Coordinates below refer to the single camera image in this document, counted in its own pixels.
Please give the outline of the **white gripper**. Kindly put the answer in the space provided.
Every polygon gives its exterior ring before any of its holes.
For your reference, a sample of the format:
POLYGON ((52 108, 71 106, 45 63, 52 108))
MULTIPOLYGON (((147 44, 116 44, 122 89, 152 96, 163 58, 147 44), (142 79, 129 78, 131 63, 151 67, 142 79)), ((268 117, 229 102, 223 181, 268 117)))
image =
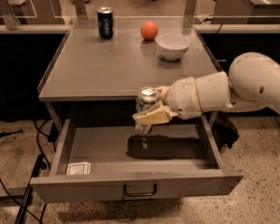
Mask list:
POLYGON ((157 103, 148 110, 133 114, 133 119, 140 125, 156 125, 169 122, 173 117, 195 119, 202 115, 196 79, 179 79, 169 86, 159 86, 156 92, 167 105, 157 103))

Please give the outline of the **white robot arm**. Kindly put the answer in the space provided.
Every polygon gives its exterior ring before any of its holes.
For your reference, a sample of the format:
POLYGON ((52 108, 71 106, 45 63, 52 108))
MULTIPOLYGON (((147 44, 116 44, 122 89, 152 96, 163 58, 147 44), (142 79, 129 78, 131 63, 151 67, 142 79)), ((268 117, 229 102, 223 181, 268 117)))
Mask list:
POLYGON ((154 90, 159 101, 133 115, 148 126, 172 118, 194 119, 206 112, 250 112, 265 107, 280 115, 280 64, 257 52, 236 57, 228 72, 179 79, 154 90))

